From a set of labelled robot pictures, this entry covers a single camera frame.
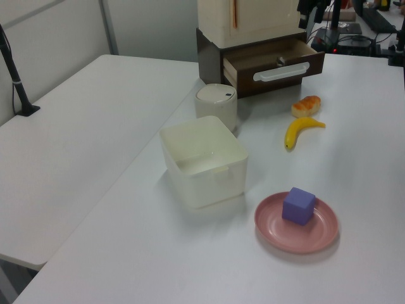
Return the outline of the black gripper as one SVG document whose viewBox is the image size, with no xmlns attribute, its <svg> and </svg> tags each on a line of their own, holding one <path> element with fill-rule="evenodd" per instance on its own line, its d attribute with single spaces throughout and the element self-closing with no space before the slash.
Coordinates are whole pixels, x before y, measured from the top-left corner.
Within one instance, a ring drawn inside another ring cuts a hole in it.
<svg viewBox="0 0 405 304">
<path fill-rule="evenodd" d="M 321 23 L 326 7 L 330 6 L 331 0 L 298 0 L 297 11 L 300 12 L 299 28 L 307 29 L 308 13 L 315 9 L 314 22 Z"/>
</svg>

